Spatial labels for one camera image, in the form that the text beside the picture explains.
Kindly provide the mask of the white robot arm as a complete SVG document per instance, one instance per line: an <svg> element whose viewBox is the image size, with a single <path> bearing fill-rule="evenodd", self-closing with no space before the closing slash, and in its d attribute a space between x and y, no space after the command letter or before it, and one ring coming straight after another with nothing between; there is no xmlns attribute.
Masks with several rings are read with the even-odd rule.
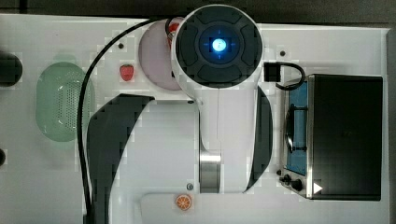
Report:
<svg viewBox="0 0 396 224"><path fill-rule="evenodd" d="M121 166L126 143L138 118L153 103L150 96L121 94L97 111L88 129L88 146L108 180L96 183L97 224L142 224L142 198L178 193L191 181L198 193L244 193L268 162L257 159L261 130L272 112L258 82L264 63L262 35L255 21L236 7L195 9L177 27L171 44L172 71L179 87L199 111L199 152L177 155L158 171L145 161Z"/></svg>

